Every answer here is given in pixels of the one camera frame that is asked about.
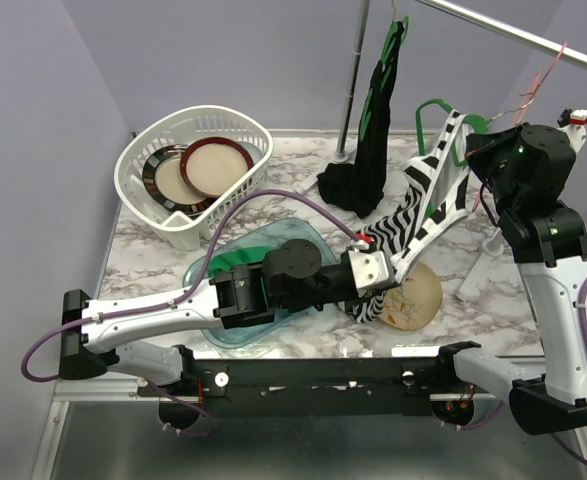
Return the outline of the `pink wire hanger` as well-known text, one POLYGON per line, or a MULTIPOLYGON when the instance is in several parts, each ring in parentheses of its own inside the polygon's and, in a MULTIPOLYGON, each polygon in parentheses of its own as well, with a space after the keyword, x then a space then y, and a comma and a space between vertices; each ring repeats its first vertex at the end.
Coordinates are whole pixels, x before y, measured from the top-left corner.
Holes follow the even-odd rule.
POLYGON ((561 60, 566 48, 567 48, 567 43, 564 42, 561 45, 559 52, 555 55, 554 60, 552 61, 552 63, 550 64, 550 66, 548 67, 548 69, 545 72, 542 72, 541 68, 538 69, 537 73, 534 75, 533 79, 531 80, 529 88, 524 93, 519 94, 521 102, 517 108, 499 112, 489 119, 488 126, 491 129, 493 129, 497 125, 497 121, 500 118, 502 118, 506 115, 511 115, 511 120, 508 125, 509 128, 513 128, 513 127, 521 124, 524 121, 525 116, 526 116, 530 106, 535 102, 535 99, 539 93, 539 90, 542 88, 545 81, 547 80, 549 75, 552 73, 552 71, 559 64, 559 61, 561 60))

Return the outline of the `black white striped tank top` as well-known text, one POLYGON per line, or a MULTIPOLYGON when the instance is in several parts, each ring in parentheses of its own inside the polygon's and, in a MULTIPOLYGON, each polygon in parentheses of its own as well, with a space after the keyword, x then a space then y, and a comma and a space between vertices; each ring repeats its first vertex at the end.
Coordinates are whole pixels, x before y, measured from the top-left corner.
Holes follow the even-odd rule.
POLYGON ((450 112, 430 152, 404 162, 408 186, 395 211, 363 228, 389 258, 396 284, 403 282, 430 243, 468 215, 470 169, 449 157, 465 119, 456 110, 450 112))

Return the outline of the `green tank top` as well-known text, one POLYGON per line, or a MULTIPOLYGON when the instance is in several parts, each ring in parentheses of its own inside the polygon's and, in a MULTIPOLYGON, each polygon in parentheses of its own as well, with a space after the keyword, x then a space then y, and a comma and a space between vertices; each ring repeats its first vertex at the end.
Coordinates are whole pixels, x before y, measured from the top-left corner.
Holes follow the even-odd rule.
POLYGON ((207 275, 214 277, 238 265, 261 262, 269 251, 270 248, 266 246, 238 248, 225 252, 218 250, 208 264, 207 275))

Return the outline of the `green hanger with black top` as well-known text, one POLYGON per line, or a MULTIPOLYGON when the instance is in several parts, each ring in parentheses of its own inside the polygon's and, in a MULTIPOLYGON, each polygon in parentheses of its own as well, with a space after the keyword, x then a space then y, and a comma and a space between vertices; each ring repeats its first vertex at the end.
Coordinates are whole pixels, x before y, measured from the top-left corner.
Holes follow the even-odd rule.
POLYGON ((409 17, 405 16, 397 20, 395 3, 393 7, 392 22, 384 40, 381 56, 378 60, 371 80, 363 110, 358 124, 358 140, 363 141, 365 136, 373 129, 376 123, 389 129, 390 125, 390 101, 395 88, 398 72, 400 49, 409 27, 409 17))

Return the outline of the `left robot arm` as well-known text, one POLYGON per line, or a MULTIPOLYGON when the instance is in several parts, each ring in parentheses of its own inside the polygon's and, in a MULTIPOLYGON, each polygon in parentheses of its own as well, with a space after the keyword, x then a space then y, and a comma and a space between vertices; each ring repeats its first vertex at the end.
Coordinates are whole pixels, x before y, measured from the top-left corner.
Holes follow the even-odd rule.
POLYGON ((274 321, 278 311, 359 303, 394 282, 390 258, 361 242, 326 265, 309 240, 293 239, 258 262, 240 264, 186 289, 128 300, 84 300, 85 324, 62 338, 59 376, 87 380, 115 372, 187 393, 195 380, 183 346, 149 338, 192 330, 246 328, 274 321))

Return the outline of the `green hanger with striped top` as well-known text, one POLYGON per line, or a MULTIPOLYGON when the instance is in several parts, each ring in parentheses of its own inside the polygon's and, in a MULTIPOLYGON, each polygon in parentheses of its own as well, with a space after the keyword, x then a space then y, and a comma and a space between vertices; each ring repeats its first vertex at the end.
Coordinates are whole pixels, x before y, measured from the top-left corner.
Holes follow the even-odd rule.
POLYGON ((422 224, 456 222, 468 214, 466 195, 471 169, 466 155, 473 148, 470 136, 488 132, 490 121, 477 114, 464 114, 442 99, 432 99, 416 110, 417 155, 409 159, 404 175, 415 200, 412 212, 422 224), (444 110, 443 125, 424 138, 422 110, 437 105, 444 110))

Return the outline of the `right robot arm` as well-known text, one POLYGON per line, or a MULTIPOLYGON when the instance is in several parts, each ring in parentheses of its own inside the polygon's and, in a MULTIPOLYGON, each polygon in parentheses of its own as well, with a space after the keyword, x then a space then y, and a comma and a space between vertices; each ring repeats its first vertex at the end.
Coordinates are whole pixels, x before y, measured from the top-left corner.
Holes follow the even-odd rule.
POLYGON ((541 339, 545 371, 531 373, 474 342, 440 348, 433 379, 473 384, 507 403, 530 435, 587 426, 587 230, 560 201, 587 136, 583 120, 524 123, 467 138, 466 160, 494 198, 541 339))

